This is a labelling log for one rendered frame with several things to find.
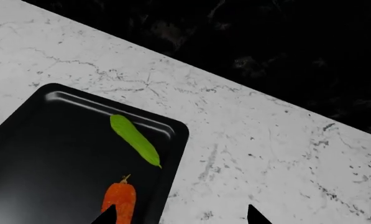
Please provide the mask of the orange carrot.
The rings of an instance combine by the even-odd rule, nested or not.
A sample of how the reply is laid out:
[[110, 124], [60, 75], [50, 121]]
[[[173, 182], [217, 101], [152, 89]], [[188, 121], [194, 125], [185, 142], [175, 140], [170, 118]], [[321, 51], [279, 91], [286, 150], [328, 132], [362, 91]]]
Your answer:
[[120, 182], [115, 182], [106, 190], [101, 206], [105, 212], [111, 205], [116, 209], [116, 224], [131, 224], [136, 203], [134, 186], [128, 183], [131, 175], [122, 177]]

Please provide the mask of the black rectangular tray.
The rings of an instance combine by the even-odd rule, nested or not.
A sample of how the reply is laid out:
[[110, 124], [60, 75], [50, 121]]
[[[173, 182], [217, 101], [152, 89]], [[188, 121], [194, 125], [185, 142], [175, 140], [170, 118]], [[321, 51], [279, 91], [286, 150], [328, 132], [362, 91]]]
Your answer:
[[[115, 114], [152, 143], [161, 169], [112, 130]], [[159, 224], [188, 136], [174, 119], [44, 85], [0, 125], [0, 224], [91, 224], [108, 187], [129, 174], [132, 224]]]

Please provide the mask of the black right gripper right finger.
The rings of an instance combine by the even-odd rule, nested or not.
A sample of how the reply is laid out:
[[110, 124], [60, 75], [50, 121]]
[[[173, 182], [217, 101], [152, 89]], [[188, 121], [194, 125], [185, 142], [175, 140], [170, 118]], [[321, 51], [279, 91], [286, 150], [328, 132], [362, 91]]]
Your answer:
[[253, 205], [248, 206], [247, 221], [248, 224], [272, 224]]

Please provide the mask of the green pea pod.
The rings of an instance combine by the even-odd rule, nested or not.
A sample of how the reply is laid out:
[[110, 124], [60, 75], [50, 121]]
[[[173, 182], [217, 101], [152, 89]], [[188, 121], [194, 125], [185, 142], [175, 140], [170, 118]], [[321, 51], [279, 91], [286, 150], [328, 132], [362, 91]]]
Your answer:
[[162, 168], [160, 156], [150, 141], [123, 115], [110, 115], [112, 130], [133, 147], [149, 164]]

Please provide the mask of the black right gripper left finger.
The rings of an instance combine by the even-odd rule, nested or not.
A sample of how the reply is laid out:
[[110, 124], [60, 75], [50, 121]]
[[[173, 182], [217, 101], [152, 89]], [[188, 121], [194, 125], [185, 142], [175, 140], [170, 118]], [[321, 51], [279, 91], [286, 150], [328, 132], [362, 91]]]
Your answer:
[[91, 224], [116, 224], [116, 206], [111, 205], [100, 216], [98, 216]]

